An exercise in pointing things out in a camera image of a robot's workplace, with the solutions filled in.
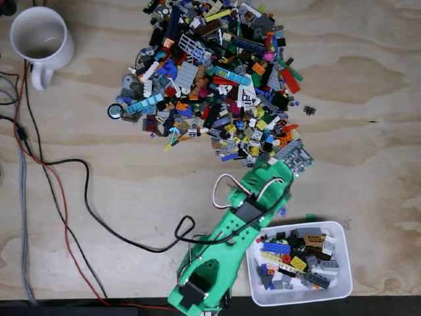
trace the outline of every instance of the wood grain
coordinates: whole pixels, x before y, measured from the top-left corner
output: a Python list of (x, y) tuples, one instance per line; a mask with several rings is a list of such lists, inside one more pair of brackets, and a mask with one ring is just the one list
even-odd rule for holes
[[(30, 2), (20, 1), (19, 10)], [(194, 216), (197, 232), (211, 231), (222, 215), (211, 206), (214, 181), (222, 172), (241, 177), (246, 169), (221, 163), (209, 139), (163, 153), (164, 139), (108, 119), (121, 77), (151, 34), (141, 11), (146, 3), (49, 1), (66, 20), (76, 54), (46, 92), (31, 88), (30, 95), (46, 158), (89, 161), (95, 212), (126, 237), (163, 246), (182, 215)], [(285, 56), (294, 57), (293, 66), (305, 77), (297, 96), (301, 105), (316, 108), (311, 117), (300, 107), (290, 114), (316, 164), (296, 181), (287, 218), (314, 213), (345, 227), (354, 295), (421, 294), (419, 1), (285, 0), (266, 9), (285, 26)], [(23, 62), (9, 43), (11, 21), (0, 18), (0, 70), (22, 73)], [(0, 112), (11, 115), (12, 109)], [(21, 120), (34, 139), (25, 106)], [(17, 151), (7, 122), (0, 123), (0, 144), (0, 300), (22, 299)], [(166, 296), (187, 245), (154, 255), (123, 244), (88, 215), (81, 166), (57, 170), (70, 225), (109, 296)], [(93, 297), (65, 250), (47, 182), (33, 163), (28, 212), (36, 297)], [(249, 294), (243, 265), (234, 295)]]

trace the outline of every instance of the white container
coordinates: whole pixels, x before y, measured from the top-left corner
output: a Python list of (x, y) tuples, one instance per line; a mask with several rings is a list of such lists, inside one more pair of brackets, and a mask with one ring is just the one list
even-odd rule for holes
[[(271, 263), (259, 256), (262, 243), (253, 242), (249, 249), (247, 249), (247, 265), (249, 268), (249, 280), (251, 287), (251, 296), (253, 301), (259, 306), (278, 306), (289, 304), (310, 303), (319, 301), (336, 300), (338, 298), (346, 298), (353, 290), (353, 280), (351, 276), (351, 267), (349, 264), (347, 243), (345, 240), (345, 233), (342, 226), (337, 222), (314, 222), (293, 224), (284, 226), (268, 227), (261, 230), (259, 236), (267, 234), (268, 236), (275, 235), (277, 232), (289, 232), (296, 228), (310, 228), (318, 227), (322, 233), (327, 234), (336, 239), (335, 250), (332, 260), (336, 260), (340, 266), (340, 271), (335, 280), (333, 280), (329, 288), (309, 290), (305, 288), (297, 279), (291, 281), (294, 285), (292, 290), (265, 290), (261, 285), (260, 278), (257, 275), (255, 259), (262, 263)], [(274, 280), (281, 279), (280, 273), (275, 273)]]

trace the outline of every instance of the green robotic arm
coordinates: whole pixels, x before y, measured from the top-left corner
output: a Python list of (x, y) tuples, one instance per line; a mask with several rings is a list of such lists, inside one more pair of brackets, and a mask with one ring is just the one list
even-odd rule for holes
[(199, 240), (177, 271), (178, 283), (168, 302), (187, 316), (219, 310), (229, 298), (245, 251), (289, 199), (289, 189), (312, 163), (300, 141), (246, 173), (228, 197), (231, 207), (212, 234)]

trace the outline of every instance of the white lego piece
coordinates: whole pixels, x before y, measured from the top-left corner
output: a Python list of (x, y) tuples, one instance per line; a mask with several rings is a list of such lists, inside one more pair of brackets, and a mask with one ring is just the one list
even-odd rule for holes
[(149, 69), (142, 75), (142, 77), (140, 77), (139, 81), (144, 84), (146, 80), (148, 80), (153, 73), (156, 71), (156, 69), (158, 68), (159, 63), (157, 61), (154, 61), (153, 64), (149, 67)]

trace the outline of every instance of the gray cable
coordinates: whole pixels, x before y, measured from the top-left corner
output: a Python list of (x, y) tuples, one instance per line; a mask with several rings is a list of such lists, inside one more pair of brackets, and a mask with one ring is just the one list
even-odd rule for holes
[[(6, 94), (11, 100), (13, 100), (12, 95), (4, 90), (1, 90)], [(19, 156), (19, 194), (20, 194), (20, 211), (22, 214), (22, 249), (20, 253), (20, 274), (22, 278), (22, 284), (24, 287), (25, 295), (28, 298), (28, 301), (31, 305), (37, 305), (37, 301), (34, 298), (32, 293), (29, 280), (28, 280), (28, 271), (27, 271), (27, 254), (28, 254), (28, 224), (26, 222), (26, 158), (25, 153), (21, 150), (18, 145), (18, 156)]]

